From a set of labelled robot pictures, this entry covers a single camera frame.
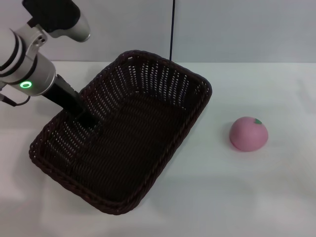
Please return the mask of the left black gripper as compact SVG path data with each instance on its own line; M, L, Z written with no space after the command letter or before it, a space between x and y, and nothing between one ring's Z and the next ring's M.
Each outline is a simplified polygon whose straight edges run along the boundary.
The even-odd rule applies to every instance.
M59 74L55 76L52 86L42 96L75 116L76 128L79 132L91 134L103 130L101 121L85 110L79 94Z

